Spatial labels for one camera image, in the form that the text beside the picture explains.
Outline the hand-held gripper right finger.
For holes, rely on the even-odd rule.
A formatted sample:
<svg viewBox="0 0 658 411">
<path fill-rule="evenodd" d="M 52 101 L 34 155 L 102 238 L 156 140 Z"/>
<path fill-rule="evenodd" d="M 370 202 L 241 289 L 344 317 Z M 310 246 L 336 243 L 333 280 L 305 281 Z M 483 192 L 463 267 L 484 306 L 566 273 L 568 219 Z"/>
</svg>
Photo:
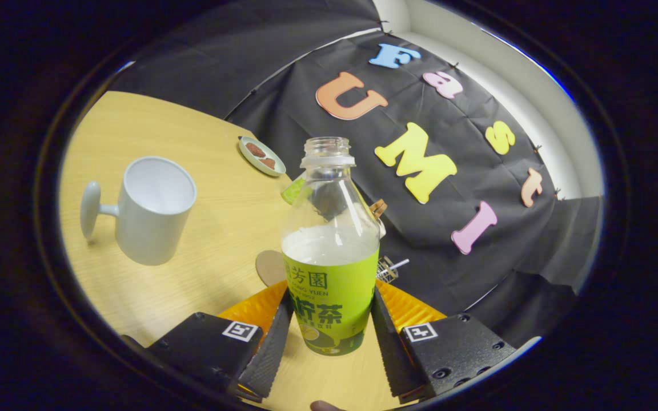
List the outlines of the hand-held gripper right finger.
<svg viewBox="0 0 658 411">
<path fill-rule="evenodd" d="M 377 281 L 371 314 L 391 393 L 428 400 L 482 377 L 515 353 L 480 320 L 446 316 Z"/>
</svg>

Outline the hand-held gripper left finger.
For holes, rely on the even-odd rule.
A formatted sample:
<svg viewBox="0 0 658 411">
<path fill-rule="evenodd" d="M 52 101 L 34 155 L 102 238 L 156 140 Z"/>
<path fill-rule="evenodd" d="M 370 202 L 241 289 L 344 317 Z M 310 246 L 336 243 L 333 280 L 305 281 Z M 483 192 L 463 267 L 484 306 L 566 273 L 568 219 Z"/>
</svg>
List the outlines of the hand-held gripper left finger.
<svg viewBox="0 0 658 411">
<path fill-rule="evenodd" d="M 287 283 L 280 281 L 222 314 L 188 316 L 147 351 L 214 390 L 264 400 L 279 369 L 292 313 Z"/>
</svg>

